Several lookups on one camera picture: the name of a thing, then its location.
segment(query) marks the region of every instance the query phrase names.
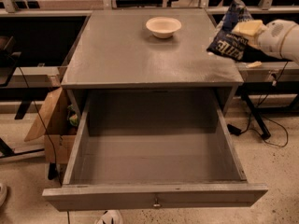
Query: cabinet top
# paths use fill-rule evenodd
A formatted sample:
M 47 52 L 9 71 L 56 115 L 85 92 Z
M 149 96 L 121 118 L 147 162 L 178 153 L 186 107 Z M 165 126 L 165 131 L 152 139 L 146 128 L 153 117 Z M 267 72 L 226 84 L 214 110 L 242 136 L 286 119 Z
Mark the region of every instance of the cabinet top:
M 153 17 L 178 19 L 171 38 L 146 27 Z M 231 59 L 206 52 L 215 28 L 203 9 L 94 11 L 73 54 L 66 89 L 219 87 L 243 82 Z

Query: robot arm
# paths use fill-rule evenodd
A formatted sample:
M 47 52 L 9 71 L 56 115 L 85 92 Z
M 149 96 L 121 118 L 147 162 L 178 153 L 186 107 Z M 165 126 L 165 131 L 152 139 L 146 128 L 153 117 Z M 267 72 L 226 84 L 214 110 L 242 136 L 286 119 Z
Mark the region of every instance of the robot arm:
M 294 21 L 275 20 L 266 25 L 261 20 L 244 21 L 233 33 L 244 36 L 250 46 L 268 56 L 299 64 L 299 25 Z

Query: gray cabinet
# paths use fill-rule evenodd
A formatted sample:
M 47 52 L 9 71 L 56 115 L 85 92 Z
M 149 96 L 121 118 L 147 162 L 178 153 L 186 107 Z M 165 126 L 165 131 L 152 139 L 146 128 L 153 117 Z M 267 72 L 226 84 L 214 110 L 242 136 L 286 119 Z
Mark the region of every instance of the gray cabinet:
M 159 40 L 144 29 L 152 16 L 183 28 Z M 46 200 L 61 211 L 250 206 L 267 192 L 248 183 L 228 133 L 223 114 L 242 78 L 206 54 L 210 26 L 198 9 L 92 14 L 63 81 L 78 135 Z

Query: blue chip bag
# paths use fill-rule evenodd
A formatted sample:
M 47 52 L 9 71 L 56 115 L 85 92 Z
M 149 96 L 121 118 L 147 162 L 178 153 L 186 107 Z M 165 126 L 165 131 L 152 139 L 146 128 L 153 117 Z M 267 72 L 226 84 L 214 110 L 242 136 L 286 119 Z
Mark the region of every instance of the blue chip bag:
M 253 18 L 245 4 L 241 0 L 233 0 L 221 22 L 217 25 L 217 34 L 206 50 L 216 55 L 241 61 L 248 40 L 243 36 L 232 34 L 232 31 L 238 22 L 251 20 Z

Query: cardboard box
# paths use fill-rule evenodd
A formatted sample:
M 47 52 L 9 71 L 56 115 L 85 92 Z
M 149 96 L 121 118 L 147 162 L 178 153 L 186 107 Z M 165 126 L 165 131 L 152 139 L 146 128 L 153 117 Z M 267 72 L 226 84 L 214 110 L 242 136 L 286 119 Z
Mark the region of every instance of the cardboard box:
M 74 145 L 76 136 L 68 135 L 68 105 L 62 88 L 49 92 L 24 139 L 27 142 L 44 136 L 46 161 L 51 163 L 68 163 Z

